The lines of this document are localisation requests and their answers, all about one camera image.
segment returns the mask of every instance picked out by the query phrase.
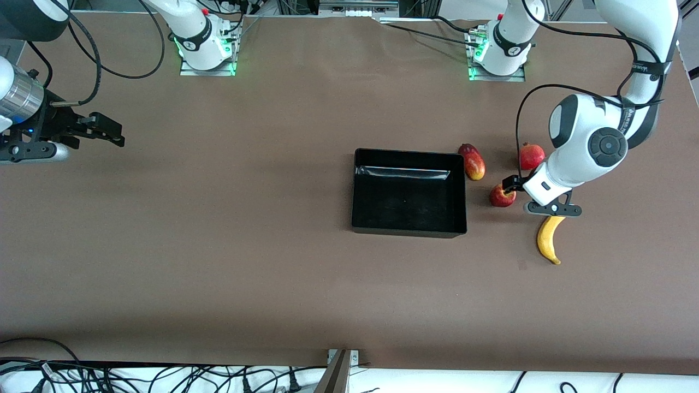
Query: metal cylinder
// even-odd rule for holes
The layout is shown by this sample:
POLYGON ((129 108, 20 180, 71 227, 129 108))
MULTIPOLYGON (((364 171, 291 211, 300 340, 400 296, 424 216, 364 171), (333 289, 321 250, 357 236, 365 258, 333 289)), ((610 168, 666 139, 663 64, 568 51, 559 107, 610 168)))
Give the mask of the metal cylinder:
POLYGON ((44 97, 43 87, 17 66, 9 91, 0 100, 0 116, 7 117, 14 124, 24 122, 41 107, 44 97))

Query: metal bracket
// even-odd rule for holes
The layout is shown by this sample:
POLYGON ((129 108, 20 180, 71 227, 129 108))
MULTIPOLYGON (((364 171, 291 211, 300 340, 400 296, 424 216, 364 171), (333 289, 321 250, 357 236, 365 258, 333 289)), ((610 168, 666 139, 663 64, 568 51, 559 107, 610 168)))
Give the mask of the metal bracket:
POLYGON ((560 215, 561 217, 579 217, 582 214, 582 208, 570 203, 572 199, 572 191, 565 194, 565 202, 561 203, 558 199, 553 200, 546 206, 531 201, 524 205, 524 211, 534 215, 560 215))
POLYGON ((346 393, 350 367, 359 365, 358 350, 329 350, 328 368, 313 393, 346 393))
POLYGON ((478 44, 477 47, 465 45, 469 80, 485 80, 489 82, 524 82, 524 66, 519 66, 517 71, 515 71, 512 75, 500 76, 489 73, 478 62, 478 60, 483 59, 483 56, 485 56, 485 53, 489 47, 488 28, 486 25, 480 24, 473 29, 469 29, 468 33, 463 34, 463 38, 467 43, 478 44))
MULTIPOLYGON (((226 31, 231 28, 231 21, 223 20, 220 29, 226 31)), ((226 52, 230 52, 231 56, 225 59, 218 66, 210 70, 198 70, 193 69, 184 59, 182 59, 182 65, 180 66, 181 76, 235 76, 236 69, 238 68, 238 53, 240 52, 240 38, 243 35, 243 23, 238 23, 238 27, 228 34, 221 35, 221 46, 226 52)), ((178 50, 180 57, 182 57, 182 49, 178 50)))

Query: black connector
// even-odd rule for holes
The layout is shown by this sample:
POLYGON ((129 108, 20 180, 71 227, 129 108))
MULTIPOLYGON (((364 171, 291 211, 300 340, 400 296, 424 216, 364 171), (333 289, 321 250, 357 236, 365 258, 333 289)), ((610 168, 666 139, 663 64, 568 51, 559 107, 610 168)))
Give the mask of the black connector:
POLYGON ((243 377, 243 393, 252 393, 250 389, 250 383, 247 381, 247 377, 243 377))
POLYGON ((520 178, 517 175, 512 175, 509 178, 503 179, 503 191, 505 193, 512 191, 524 191, 524 183, 528 178, 520 178))
POLYGON ((301 386, 298 384, 298 381, 296 380, 296 373, 294 373, 294 369, 289 367, 289 392, 290 393, 295 393, 301 390, 301 386))
POLYGON ((44 378, 41 378, 39 380, 39 383, 36 384, 36 386, 31 390, 31 393, 41 393, 43 391, 43 384, 46 382, 46 376, 44 378))

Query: metal mounting plate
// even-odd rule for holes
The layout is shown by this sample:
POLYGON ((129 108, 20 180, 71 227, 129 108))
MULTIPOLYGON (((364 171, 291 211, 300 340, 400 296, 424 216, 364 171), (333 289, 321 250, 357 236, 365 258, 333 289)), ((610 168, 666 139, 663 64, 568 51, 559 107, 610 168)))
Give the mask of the metal mounting plate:
MULTIPOLYGON (((328 351, 328 364, 333 361, 333 358, 335 357, 335 354, 338 352, 338 350, 329 350, 328 351)), ((359 351, 358 350, 350 350, 349 352, 349 366, 350 367, 355 367, 359 365, 359 351)))
POLYGON ((485 68, 475 61, 476 56, 482 55, 480 51, 485 51, 488 46, 487 37, 484 34, 478 34, 479 31, 486 31, 484 24, 471 29, 472 32, 464 33, 463 37, 466 42, 478 43, 481 48, 474 48, 468 45, 466 47, 466 59, 468 61, 468 79, 469 80, 486 80, 489 82, 524 82, 524 67, 520 66, 512 75, 500 76, 494 75, 486 71, 485 68))
MULTIPOLYGON (((222 28, 230 29, 231 23, 228 20, 224 21, 222 28)), ((235 31, 221 36, 222 40, 231 40, 230 43, 222 42, 223 48, 231 53, 231 56, 225 59, 217 67, 210 70, 198 70, 193 69, 184 59, 182 60, 182 65, 180 66, 181 76, 235 76, 236 69, 238 68, 238 53, 240 52, 240 36, 242 35, 243 23, 238 24, 235 31)))

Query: white floor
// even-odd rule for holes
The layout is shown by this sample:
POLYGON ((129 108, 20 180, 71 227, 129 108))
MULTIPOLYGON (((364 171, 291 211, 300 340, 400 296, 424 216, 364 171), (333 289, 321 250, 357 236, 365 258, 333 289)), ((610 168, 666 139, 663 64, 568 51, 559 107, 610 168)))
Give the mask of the white floor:
MULTIPOLYGON (((286 367, 255 367, 248 372, 257 369, 272 368, 278 374, 288 371, 286 367)), ((114 372, 126 378, 141 378, 151 380, 161 369, 121 369, 114 372)), ((231 367, 231 372, 240 370, 240 367, 231 367)), ((225 368, 214 369, 218 373, 225 373, 225 368)), ((322 374, 322 369, 299 371, 296 375, 301 386, 317 383, 322 374)), ((173 388, 183 380, 192 370, 187 368, 174 375, 158 380, 152 389, 152 393, 180 393, 184 385, 180 385, 175 391, 173 388)), ((431 393, 431 392, 460 392, 460 393, 508 393, 512 391, 515 381, 519 377, 518 371, 419 371, 419 370, 389 370, 389 369, 352 369, 354 374, 349 378, 349 393, 365 393, 378 388, 378 393, 431 393)), ((78 377, 76 371, 62 375, 75 380, 78 377)), ((270 380, 271 373, 255 373, 248 376, 253 391, 263 383, 270 380)), ((618 374, 614 373, 527 373, 517 393, 561 393, 559 385, 566 381, 573 384, 579 393, 611 393, 614 380, 618 374)), ((209 381, 197 380, 190 389, 190 393, 213 393, 216 387, 212 383, 221 385, 221 393, 242 393, 241 378, 236 378, 233 383, 223 385, 226 378, 219 376, 206 376, 209 381)), ((39 371, 21 371, 0 376, 0 392, 24 393, 31 392, 41 379, 39 371)), ((54 375, 53 380, 64 381, 62 377, 54 375)), ((140 393, 147 393, 147 382, 132 382, 140 393)), ((123 387, 125 392, 137 393, 133 388, 124 383, 116 383, 123 387)), ((260 389, 260 393, 271 392, 274 384, 270 383, 260 389)), ((56 393, 74 393, 66 384, 56 385, 56 393)), ((80 391, 80 384, 74 385, 80 391)), ((289 379, 280 378, 279 388, 289 387, 289 379)), ((53 393, 49 384, 45 384, 44 393, 53 393)), ((617 393, 696 393, 699 392, 698 376, 666 376, 627 374, 619 382, 617 393)), ((569 387, 564 393, 573 393, 569 387)))

